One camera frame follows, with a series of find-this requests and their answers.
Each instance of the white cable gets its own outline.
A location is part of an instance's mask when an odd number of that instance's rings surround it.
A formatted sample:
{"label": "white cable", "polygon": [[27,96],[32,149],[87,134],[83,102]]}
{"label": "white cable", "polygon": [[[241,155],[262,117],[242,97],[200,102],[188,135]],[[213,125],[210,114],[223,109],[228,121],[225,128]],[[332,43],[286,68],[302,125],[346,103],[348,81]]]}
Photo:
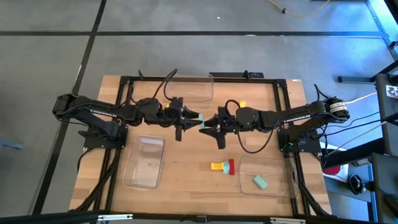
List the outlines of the white cable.
{"label": "white cable", "polygon": [[331,154],[337,152],[337,151],[339,150],[339,148],[341,148],[341,147],[347,145],[349,142],[354,141],[355,139],[361,137],[362,135],[367,134],[367,133],[369,133],[369,132],[375,130],[376,128],[378,128],[378,127],[380,127],[380,126],[382,126],[383,124],[386,124],[386,123],[387,123],[387,121],[383,121],[382,123],[378,124],[377,126],[371,128],[369,131],[365,131],[364,133],[360,134],[359,136],[354,137],[353,139],[349,140],[348,142],[342,144],[342,145],[341,145],[340,147],[338,147],[337,149],[335,149],[335,150],[329,152],[329,155],[331,155]]}
{"label": "white cable", "polygon": [[351,101],[349,101],[349,102],[344,102],[344,103],[345,103],[345,104],[355,103],[355,102],[357,102],[357,101],[359,101],[359,100],[365,99],[365,98],[368,97],[368,96],[375,95],[376,93],[377,93],[377,92],[374,92],[374,93],[368,94],[368,95],[366,95],[366,96],[362,96],[362,97],[360,97],[360,98],[358,98],[358,99],[351,100]]}

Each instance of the yellow cable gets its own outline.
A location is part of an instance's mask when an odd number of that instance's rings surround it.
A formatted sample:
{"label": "yellow cable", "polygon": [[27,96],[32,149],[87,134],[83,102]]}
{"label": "yellow cable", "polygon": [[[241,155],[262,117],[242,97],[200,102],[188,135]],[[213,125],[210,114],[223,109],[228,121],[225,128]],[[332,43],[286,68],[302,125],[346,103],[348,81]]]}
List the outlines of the yellow cable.
{"label": "yellow cable", "polygon": [[[282,10],[282,11],[284,10],[284,8],[280,7],[280,6],[279,6],[278,4],[276,4],[275,2],[273,2],[273,1],[271,1],[271,0],[267,0],[267,1],[269,1],[269,2],[270,2],[271,4],[273,4],[274,6],[278,7],[280,10]],[[293,16],[293,17],[304,18],[304,17],[311,16],[312,14],[318,12],[318,11],[321,10],[323,7],[325,7],[329,2],[330,2],[330,0],[327,0],[325,3],[323,3],[323,5],[322,5],[321,7],[319,7],[317,10],[315,10],[315,11],[313,11],[313,12],[307,14],[307,15],[295,15],[295,14],[292,14],[291,12],[289,12],[288,10],[286,10],[285,13],[287,13],[287,14]]]}

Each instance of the clear plastic container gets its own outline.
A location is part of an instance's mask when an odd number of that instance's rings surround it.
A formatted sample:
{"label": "clear plastic container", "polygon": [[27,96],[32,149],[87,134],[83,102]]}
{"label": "clear plastic container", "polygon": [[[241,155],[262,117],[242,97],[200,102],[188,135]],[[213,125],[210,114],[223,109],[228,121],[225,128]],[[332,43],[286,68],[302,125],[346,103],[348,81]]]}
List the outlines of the clear plastic container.
{"label": "clear plastic container", "polygon": [[[291,159],[244,156],[239,165],[239,187],[247,195],[294,198],[298,192],[294,167]],[[265,189],[253,181],[257,175],[266,182]]]}
{"label": "clear plastic container", "polygon": [[123,184],[130,187],[154,189],[160,179],[164,151],[163,138],[138,135],[129,151]]}
{"label": "clear plastic container", "polygon": [[213,76],[176,74],[166,86],[166,95],[183,97],[187,107],[209,107],[214,95]]}

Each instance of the red object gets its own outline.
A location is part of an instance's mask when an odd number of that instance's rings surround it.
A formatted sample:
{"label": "red object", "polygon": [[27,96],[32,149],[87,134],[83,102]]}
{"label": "red object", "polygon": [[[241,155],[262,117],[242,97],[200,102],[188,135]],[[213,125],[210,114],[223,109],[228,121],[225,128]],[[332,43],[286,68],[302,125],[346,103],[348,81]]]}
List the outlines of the red object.
{"label": "red object", "polygon": [[229,163],[229,174],[230,175],[235,175],[235,164],[233,159],[228,159]]}
{"label": "red object", "polygon": [[333,168],[323,170],[324,174],[329,174],[329,175],[336,175],[339,172],[340,172],[340,167],[333,167]]}

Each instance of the red block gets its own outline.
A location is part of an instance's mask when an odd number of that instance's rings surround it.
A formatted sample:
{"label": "red block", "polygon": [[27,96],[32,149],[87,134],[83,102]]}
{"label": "red block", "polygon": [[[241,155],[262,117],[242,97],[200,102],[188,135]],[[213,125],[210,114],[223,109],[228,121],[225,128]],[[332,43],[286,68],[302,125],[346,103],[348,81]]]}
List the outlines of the red block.
{"label": "red block", "polygon": [[229,163],[229,174],[230,175],[235,175],[235,164],[233,159],[228,159]]}

